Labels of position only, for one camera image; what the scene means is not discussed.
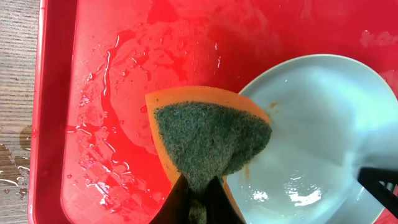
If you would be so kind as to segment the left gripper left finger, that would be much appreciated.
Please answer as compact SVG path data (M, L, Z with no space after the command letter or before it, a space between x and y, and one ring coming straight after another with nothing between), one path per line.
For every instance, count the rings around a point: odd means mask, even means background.
M186 178L181 175L150 224L187 224L189 210L190 188Z

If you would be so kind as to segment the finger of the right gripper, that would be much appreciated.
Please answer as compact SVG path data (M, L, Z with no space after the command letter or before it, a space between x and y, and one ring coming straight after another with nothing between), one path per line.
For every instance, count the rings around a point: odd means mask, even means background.
M397 218L397 171L362 167L358 182Z

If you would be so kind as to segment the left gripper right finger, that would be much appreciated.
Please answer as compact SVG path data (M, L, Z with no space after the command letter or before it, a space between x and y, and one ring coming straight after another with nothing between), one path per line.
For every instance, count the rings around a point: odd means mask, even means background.
M207 224L244 224L229 201L218 177L207 185L205 192Z

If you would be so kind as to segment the green and orange sponge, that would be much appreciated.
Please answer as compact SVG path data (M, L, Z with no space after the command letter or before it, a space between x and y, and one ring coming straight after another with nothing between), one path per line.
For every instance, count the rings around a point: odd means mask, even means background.
M208 184L242 223L242 215L225 183L263 151L272 135L271 120L250 98L209 86L182 86L146 94L149 124L162 168L175 185L188 184L185 223L208 223L215 215Z

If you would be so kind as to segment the light blue plate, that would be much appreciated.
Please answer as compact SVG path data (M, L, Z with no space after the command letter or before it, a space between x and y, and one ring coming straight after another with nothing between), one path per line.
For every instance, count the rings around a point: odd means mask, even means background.
M241 94L271 119L266 148L227 183L247 223L373 223L383 206L357 181L397 168L397 98L373 69L317 54L270 68Z

